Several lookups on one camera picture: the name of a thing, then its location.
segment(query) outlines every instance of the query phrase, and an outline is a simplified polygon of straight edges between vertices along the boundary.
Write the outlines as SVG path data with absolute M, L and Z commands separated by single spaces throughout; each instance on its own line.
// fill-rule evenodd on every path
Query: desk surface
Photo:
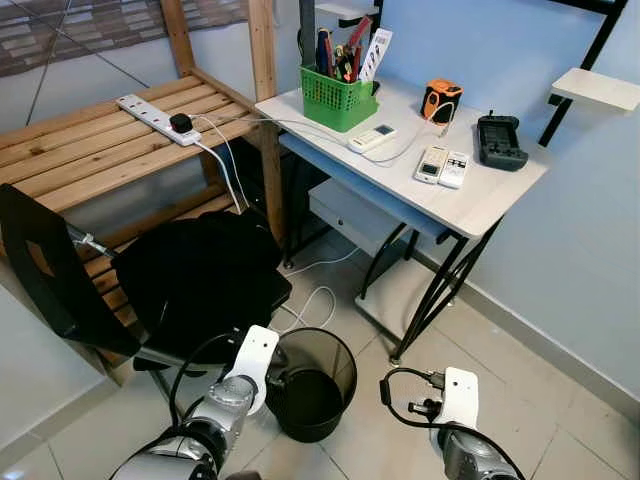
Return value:
M 536 183 L 551 165 L 546 150 L 519 136 L 521 147 L 529 153 L 529 161 L 517 172 L 506 172 L 482 165 L 475 153 L 475 125 L 482 112 L 461 106 L 447 135 L 439 138 L 442 127 L 426 124 L 419 115 L 424 91 L 396 79 L 381 79 L 377 98 L 378 112 L 340 134 L 304 117 L 300 89 L 278 95 L 256 104 L 265 116 L 276 120 L 282 128 L 340 162 L 377 186 L 407 202 L 417 210 L 469 237 L 482 236 L 524 193 Z M 377 164 L 330 140 L 317 130 L 278 119 L 314 123 L 346 143 L 347 139 L 382 123 L 397 130 L 396 137 L 366 155 L 384 159 L 401 151 L 422 128 L 421 135 L 400 157 Z M 449 150 L 471 154 L 471 162 L 461 189 L 429 185 L 414 180 L 413 173 L 425 147 L 440 145 Z

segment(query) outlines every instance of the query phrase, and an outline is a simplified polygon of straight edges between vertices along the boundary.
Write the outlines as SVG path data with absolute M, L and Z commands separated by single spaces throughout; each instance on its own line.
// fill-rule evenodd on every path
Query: air conditioner remote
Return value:
M 469 165 L 469 155 L 460 152 L 449 152 L 438 183 L 449 188 L 460 188 L 464 182 L 464 174 Z
M 438 183 L 438 177 L 447 160 L 449 151 L 446 148 L 431 145 L 422 152 L 420 162 L 413 178 L 425 183 Z
M 350 138 L 348 145 L 356 153 L 364 153 L 375 148 L 393 136 L 396 131 L 388 125 L 379 125 L 372 130 L 362 132 L 360 135 Z

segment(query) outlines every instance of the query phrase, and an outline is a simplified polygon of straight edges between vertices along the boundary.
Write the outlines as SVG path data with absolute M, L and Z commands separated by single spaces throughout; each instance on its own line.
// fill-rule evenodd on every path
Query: light blue wall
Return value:
M 594 71 L 640 83 L 638 10 L 631 0 Z M 394 37 L 382 69 L 418 85 L 455 80 L 466 104 L 516 115 L 538 138 L 551 83 L 579 66 L 602 18 L 544 0 L 388 1 L 382 23 Z M 555 165 L 471 276 L 638 398 L 639 134 L 638 111 L 574 103 L 549 146 Z

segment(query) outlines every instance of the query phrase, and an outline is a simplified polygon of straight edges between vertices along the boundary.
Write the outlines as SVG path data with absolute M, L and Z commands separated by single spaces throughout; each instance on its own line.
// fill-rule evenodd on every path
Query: chair backrest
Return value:
M 11 266 L 58 336 L 127 356 L 140 349 L 96 290 L 60 215 L 4 184 L 0 227 Z

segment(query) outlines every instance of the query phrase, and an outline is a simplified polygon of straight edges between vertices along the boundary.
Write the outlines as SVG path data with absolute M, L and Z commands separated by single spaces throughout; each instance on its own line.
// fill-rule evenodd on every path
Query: baseboard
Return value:
M 0 450 L 0 472 L 14 465 L 117 390 L 116 383 L 105 377 L 31 430 L 13 440 Z
M 431 270 L 435 271 L 438 268 L 438 263 L 422 252 L 415 251 L 414 256 Z M 624 387 L 560 345 L 472 282 L 465 282 L 458 296 L 565 375 L 573 378 L 632 422 L 640 424 L 640 399 L 625 390 Z

